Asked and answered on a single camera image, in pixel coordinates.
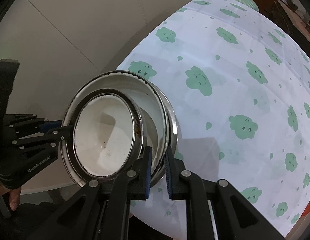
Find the person's left hand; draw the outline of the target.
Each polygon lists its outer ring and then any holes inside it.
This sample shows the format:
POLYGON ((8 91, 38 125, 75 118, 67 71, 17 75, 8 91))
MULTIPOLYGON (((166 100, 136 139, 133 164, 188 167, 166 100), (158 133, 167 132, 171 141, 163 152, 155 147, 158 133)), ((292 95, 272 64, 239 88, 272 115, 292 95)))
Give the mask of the person's left hand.
POLYGON ((20 204, 21 188, 14 190, 8 189, 0 181, 0 197, 7 193, 9 194, 9 206, 12 211, 15 211, 20 204))

